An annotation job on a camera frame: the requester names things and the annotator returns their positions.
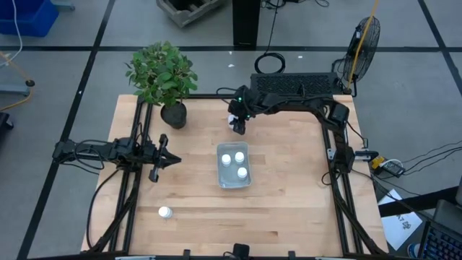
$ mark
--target desk fan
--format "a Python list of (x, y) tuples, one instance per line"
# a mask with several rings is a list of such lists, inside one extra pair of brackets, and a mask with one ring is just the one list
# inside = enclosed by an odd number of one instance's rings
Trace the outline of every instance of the desk fan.
[[(342, 76), (337, 79), (337, 83), (342, 85), (344, 93), (348, 95), (352, 93), (351, 89), (349, 88), (349, 85), (352, 83), (354, 86), (353, 97), (357, 96), (356, 82), (360, 81), (361, 78), (366, 74), (370, 63), (372, 62), (372, 58), (374, 58), (375, 50), (377, 49), (378, 38), (380, 36), (380, 22), (374, 16), (371, 18), (372, 19), (370, 20), (369, 27), (367, 26), (369, 17), (361, 20), (358, 26), (356, 26), (345, 56), (335, 60), (331, 67), (331, 72), (334, 72), (335, 65), (339, 64), (337, 67), (337, 72), (342, 74)], [(344, 63), (344, 70), (343, 72), (340, 72), (339, 67), (342, 62)], [(343, 79), (348, 82), (347, 87), (345, 87), (341, 82)]]

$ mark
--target green leaves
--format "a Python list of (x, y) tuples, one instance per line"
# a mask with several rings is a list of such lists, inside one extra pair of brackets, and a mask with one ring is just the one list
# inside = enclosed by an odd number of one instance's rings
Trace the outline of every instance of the green leaves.
[(157, 42), (133, 54), (131, 62), (124, 63), (128, 84), (135, 86), (135, 95), (154, 105), (175, 105), (186, 98), (190, 90), (197, 90), (197, 75), (191, 71), (193, 63), (177, 47), (165, 41)]

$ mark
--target white cable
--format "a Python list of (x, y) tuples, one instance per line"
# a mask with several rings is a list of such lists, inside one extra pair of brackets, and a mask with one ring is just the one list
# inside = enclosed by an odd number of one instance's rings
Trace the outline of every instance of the white cable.
[[(16, 52), (13, 57), (10, 58), (10, 61), (13, 61), (14, 58), (22, 51), (22, 39), (21, 39), (21, 33), (19, 33), (19, 28), (17, 26), (17, 10), (16, 10), (16, 3), (14, 0), (12, 0), (13, 3), (13, 10), (14, 10), (14, 25), (16, 26), (16, 31), (17, 31), (17, 37), (19, 38), (19, 50)], [(0, 67), (6, 66), (8, 64), (8, 61), (5, 61), (4, 63), (0, 64)]]
[(403, 163), (398, 160), (398, 159), (389, 159), (389, 160), (386, 160), (385, 162), (382, 162), (381, 164), (379, 164), (380, 167), (384, 166), (385, 164), (389, 163), (389, 162), (397, 162), (401, 165), (402, 168), (404, 168), (403, 166)]

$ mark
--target keyboard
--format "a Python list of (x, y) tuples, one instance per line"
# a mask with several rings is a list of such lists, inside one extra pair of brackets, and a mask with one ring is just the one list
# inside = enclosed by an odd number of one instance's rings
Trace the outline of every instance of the keyboard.
[(340, 95), (341, 88), (335, 84), (336, 78), (337, 74), (331, 72), (252, 74), (250, 88), (262, 94)]
[(426, 228), (427, 237), (421, 244), (423, 259), (462, 260), (462, 235), (435, 223)]

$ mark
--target blue container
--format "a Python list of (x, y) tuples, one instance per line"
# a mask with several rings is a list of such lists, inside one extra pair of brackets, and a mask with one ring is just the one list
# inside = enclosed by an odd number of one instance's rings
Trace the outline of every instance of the blue container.
[[(14, 0), (21, 36), (44, 37), (58, 17), (50, 0)], [(16, 35), (12, 0), (0, 0), (0, 33)]]

